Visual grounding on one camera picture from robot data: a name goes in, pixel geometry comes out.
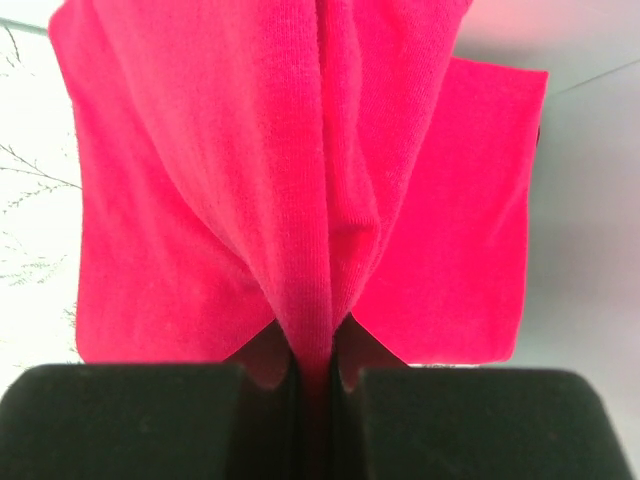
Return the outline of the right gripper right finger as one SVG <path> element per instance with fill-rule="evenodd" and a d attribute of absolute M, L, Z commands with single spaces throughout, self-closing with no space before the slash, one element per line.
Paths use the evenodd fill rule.
<path fill-rule="evenodd" d="M 563 370 L 411 367 L 353 318 L 331 363 L 334 479 L 627 479 L 605 407 Z"/>

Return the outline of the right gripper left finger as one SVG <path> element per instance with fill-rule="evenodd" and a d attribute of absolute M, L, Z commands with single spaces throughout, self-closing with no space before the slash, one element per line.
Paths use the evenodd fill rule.
<path fill-rule="evenodd" d="M 1 400 L 5 479 L 296 479 L 295 359 L 271 324 L 221 363 L 49 364 Z"/>

